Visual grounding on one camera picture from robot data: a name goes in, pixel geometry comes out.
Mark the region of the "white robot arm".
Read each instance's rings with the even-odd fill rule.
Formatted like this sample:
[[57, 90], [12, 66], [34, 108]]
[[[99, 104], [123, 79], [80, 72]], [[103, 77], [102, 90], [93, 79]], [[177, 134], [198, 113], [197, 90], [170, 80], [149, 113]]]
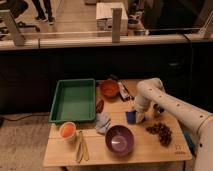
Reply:
[[154, 102], [176, 117], [199, 137], [194, 171], [213, 171], [213, 114], [167, 94], [159, 78], [138, 82], [136, 90], [134, 109], [145, 113]]

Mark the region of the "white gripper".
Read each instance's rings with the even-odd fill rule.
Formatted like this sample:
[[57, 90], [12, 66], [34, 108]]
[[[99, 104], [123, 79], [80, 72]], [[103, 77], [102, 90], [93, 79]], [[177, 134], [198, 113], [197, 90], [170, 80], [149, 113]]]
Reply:
[[141, 123], [145, 119], [145, 112], [148, 111], [151, 101], [140, 95], [134, 99], [134, 108], [137, 111], [135, 114], [136, 123]]

